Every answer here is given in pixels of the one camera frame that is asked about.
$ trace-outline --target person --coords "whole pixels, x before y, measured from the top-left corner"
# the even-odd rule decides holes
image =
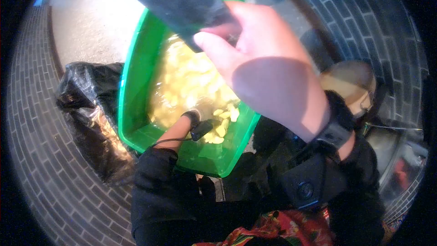
[[[235,94],[305,142],[330,120],[330,107],[305,49],[272,8],[227,2],[242,26],[235,47],[200,31],[195,43]],[[140,156],[132,191],[132,236],[137,245],[378,245],[384,209],[378,195],[376,156],[354,132],[338,149],[352,188],[328,203],[330,228],[306,211],[258,202],[202,201],[193,174],[174,169],[194,112],[184,114]]]

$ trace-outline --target hand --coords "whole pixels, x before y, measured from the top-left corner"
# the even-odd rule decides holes
[[[195,43],[243,102],[304,141],[312,140],[330,113],[305,49],[272,8],[227,5],[242,26],[236,47],[207,32],[197,33]]]

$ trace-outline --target forearm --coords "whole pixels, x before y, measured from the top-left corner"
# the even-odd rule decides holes
[[[158,140],[185,138],[190,132],[191,121],[187,116],[181,116]],[[166,141],[155,146],[156,149],[171,149],[177,152],[182,141]]]

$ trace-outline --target button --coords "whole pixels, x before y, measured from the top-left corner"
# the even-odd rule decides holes
[[[314,186],[311,183],[305,182],[299,185],[298,196],[302,200],[307,200],[313,196]]]

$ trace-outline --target black sleeve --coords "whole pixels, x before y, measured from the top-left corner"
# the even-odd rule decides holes
[[[191,242],[196,195],[175,183],[178,155],[171,149],[149,148],[139,158],[132,189],[132,236],[137,245],[183,245]]]
[[[362,136],[357,136],[351,154],[340,167],[347,175],[349,190],[328,203],[336,245],[379,245],[384,236],[384,207],[378,193],[376,154]]]

